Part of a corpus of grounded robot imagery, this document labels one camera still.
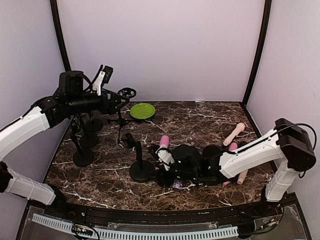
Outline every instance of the black stand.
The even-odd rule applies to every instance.
[[[95,145],[98,144],[99,138],[95,133],[87,132],[85,128],[84,120],[80,115],[78,116],[78,118],[79,118],[80,127],[83,131],[83,136],[79,140],[80,146],[86,149],[93,148]]]
[[[84,168],[89,166],[94,161],[94,153],[89,148],[81,148],[76,133],[78,132],[78,125],[73,122],[71,124],[71,140],[74,143],[77,151],[73,154],[73,162],[77,167]]]
[[[153,164],[149,161],[142,160],[141,142],[137,141],[135,144],[136,162],[134,162],[130,169],[130,177],[133,181],[138,183],[145,183],[151,180],[151,172],[155,170]]]
[[[85,124],[85,129],[90,133],[98,132],[102,129],[104,123],[99,118],[94,118],[92,113],[88,113],[90,120]]]
[[[131,122],[140,122],[140,121],[141,120],[138,120],[138,119],[124,119],[124,118],[122,118],[121,110],[118,111],[118,119],[108,119],[108,123],[116,122],[117,124],[119,124],[119,134],[118,134],[118,140],[117,140],[118,144],[120,144],[120,135],[121,135],[122,128]]]

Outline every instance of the pink cylinder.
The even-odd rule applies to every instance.
[[[163,135],[161,137],[161,140],[160,140],[160,148],[168,148],[169,147],[169,137],[166,136],[166,135]]]
[[[235,142],[231,143],[229,146],[229,151],[234,151],[238,148],[238,144],[236,144]]]

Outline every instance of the black cable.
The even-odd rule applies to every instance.
[[[300,179],[303,179],[303,178],[304,178],[304,176],[306,175],[306,172],[307,172],[307,171],[304,171],[304,172],[302,173],[302,175],[300,175],[300,174],[299,174],[299,175],[298,175],[298,176],[299,176],[299,178],[300,178]]]
[[[309,124],[306,124],[306,123],[295,123],[295,124],[292,124],[290,126],[286,126],[286,127],[282,128],[282,129],[278,130],[277,132],[271,134],[270,137],[272,138],[274,135],[276,135],[278,133],[281,133],[282,131],[284,131],[286,129],[289,129],[289,128],[292,128],[292,127],[296,127],[296,126],[305,126],[305,127],[308,127],[309,129],[312,130],[312,132],[314,134],[314,144],[313,144],[312,149],[315,150],[316,145],[317,145],[317,133],[316,133],[315,129],[312,126],[310,126]]]
[[[95,230],[93,227],[90,227],[90,226],[87,226],[87,225],[84,225],[84,224],[79,224],[79,223],[77,223],[77,224],[73,224],[73,225],[80,225],[80,226],[83,226],[83,227],[86,227],[86,228],[88,228],[88,229],[91,229],[91,230],[93,230],[94,232],[95,232],[95,234],[96,234],[96,236],[97,236],[97,238],[98,238],[98,240],[100,240],[100,235],[99,235],[99,233],[98,233],[98,231],[97,230]],[[86,236],[80,236],[77,232],[74,232],[75,233],[75,235],[77,236],[77,237],[79,237],[79,238],[82,238],[82,239],[90,239],[91,237],[86,237]]]
[[[239,232],[239,233],[240,233],[239,236],[260,235],[260,234],[266,234],[266,233],[271,232],[272,230],[274,230],[274,229],[281,223],[282,219],[284,218],[284,215],[285,215],[285,200],[284,200],[284,198],[282,198],[282,208],[283,208],[283,210],[282,210],[282,216],[281,216],[281,218],[279,219],[278,223],[277,223],[274,227],[270,228],[270,229],[267,230],[267,231],[263,231],[263,232],[260,232],[261,230],[264,230],[263,228],[259,228],[259,229],[255,230],[255,231],[253,231],[253,232],[248,232],[248,233]],[[271,223],[272,223],[272,222],[266,223],[266,224],[262,225],[262,227],[266,227],[267,225],[269,225],[269,224],[271,224]]]
[[[92,90],[93,83],[90,81],[90,79],[84,74],[81,74],[81,77],[89,84],[89,86],[83,91],[86,92],[88,90]]]
[[[267,136],[266,138],[264,138],[264,139],[262,139],[262,140],[260,140],[260,141],[258,141],[258,142],[256,142],[256,143],[254,143],[254,144],[252,144],[252,145],[250,145],[250,146],[248,146],[248,147],[245,147],[245,148],[242,149],[242,150],[239,150],[239,151],[229,151],[229,150],[225,150],[225,152],[228,153],[228,154],[231,154],[231,155],[237,155],[237,154],[243,153],[244,151],[246,151],[246,150],[248,150],[248,149],[250,149],[250,148],[253,148],[253,147],[256,146],[256,145],[265,142],[265,141],[268,140],[269,138],[272,138],[272,137],[275,136],[276,134],[279,134],[279,133],[281,133],[281,132],[284,131],[284,130],[287,130],[287,129],[289,129],[289,128],[296,127],[296,126],[305,126],[305,127],[308,127],[309,129],[312,130],[312,132],[313,132],[313,134],[314,134],[314,144],[313,144],[313,148],[312,148],[312,149],[315,150],[316,145],[317,145],[317,133],[316,133],[315,129],[314,129],[312,126],[310,126],[310,125],[308,125],[308,124],[306,124],[306,123],[295,123],[295,124],[286,126],[286,127],[282,128],[282,129],[280,129],[280,130],[277,130],[275,133],[271,134],[270,136]]]
[[[39,100],[37,100],[36,102],[34,102],[31,107],[28,109],[28,111],[26,111],[21,117],[17,118],[16,120],[10,122],[9,124],[5,125],[3,128],[0,129],[0,132],[2,132],[3,130],[5,130],[6,128],[10,127],[11,125],[15,124],[16,122],[20,121],[21,118],[24,118],[28,113],[30,113],[30,111],[35,107],[37,106],[37,104],[43,100],[47,98],[47,96],[43,97],[43,98],[40,98]]]
[[[260,218],[263,218],[262,215],[253,216],[253,215],[250,215],[250,214],[248,214],[248,213],[246,213],[246,212],[244,212],[244,211],[240,212],[240,214],[246,215],[246,216],[248,216],[249,218],[252,218],[252,219],[260,219]]]

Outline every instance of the black mount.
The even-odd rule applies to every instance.
[[[84,120],[82,119],[80,114],[78,115],[78,119],[80,127],[83,131],[83,136],[79,140],[80,146],[83,148],[91,149],[98,144],[99,138],[95,133],[87,132]]]
[[[137,95],[137,91],[129,88],[129,87],[125,87],[121,90],[118,91],[118,94],[124,98],[127,99],[131,99],[134,98]],[[121,135],[121,130],[124,126],[126,126],[127,124],[131,123],[131,122],[141,122],[141,120],[138,119],[124,119],[121,115],[121,109],[118,110],[118,119],[108,119],[108,123],[110,122],[116,122],[117,124],[119,124],[119,134],[118,134],[118,139],[117,139],[117,143],[120,144],[120,135]]]
[[[142,147],[140,141],[135,143],[135,152],[136,162],[134,162],[129,169],[130,177],[135,182],[146,183],[151,180],[151,175],[155,170],[155,167],[151,162],[142,160]]]
[[[99,118],[94,118],[92,112],[88,112],[90,120],[84,125],[85,129],[90,133],[98,132],[102,129],[104,123]]]
[[[72,120],[71,123],[71,140],[74,143],[77,151],[73,154],[73,163],[80,168],[89,166],[94,161],[94,153],[89,148],[81,148],[76,133],[79,132],[79,125],[75,120]]]
[[[54,191],[55,198],[50,205],[50,209],[54,211],[58,216],[61,217],[67,217],[69,215],[69,208],[67,206],[67,198],[66,196],[57,188],[56,186],[52,184],[48,184],[52,190]]]
[[[128,149],[132,149],[136,146],[136,141],[135,141],[134,137],[132,136],[132,134],[129,132],[123,134],[121,140],[123,141],[124,145]]]

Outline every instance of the black tripod stand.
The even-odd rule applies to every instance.
[[[89,121],[87,121],[86,124],[84,125],[85,129],[91,133],[95,133],[101,130],[104,125],[101,119],[93,117],[93,113],[91,111],[88,112],[88,115],[89,115]]]
[[[129,87],[125,87],[121,90],[118,91],[118,94],[122,97],[128,98],[128,99],[132,99],[137,95],[137,91],[129,88]],[[121,135],[121,130],[124,126],[126,126],[127,124],[131,123],[131,122],[140,122],[141,120],[138,119],[123,119],[122,115],[121,115],[121,109],[119,109],[118,111],[118,119],[109,119],[108,123],[110,122],[116,122],[117,124],[119,124],[119,134],[118,134],[118,144],[120,144],[120,135]]]
[[[79,124],[72,120],[71,123],[71,140],[74,143],[77,151],[73,154],[73,162],[77,167],[84,168],[92,164],[94,160],[94,153],[89,148],[81,148],[76,134],[80,131]]]
[[[118,111],[118,119],[108,119],[107,121],[108,121],[108,123],[116,122],[117,124],[119,124],[119,134],[118,134],[118,139],[117,139],[118,144],[120,144],[121,130],[124,126],[126,126],[127,124],[129,124],[131,122],[136,122],[136,123],[141,122],[141,120],[138,120],[138,119],[124,119],[124,118],[122,118],[121,110]]]

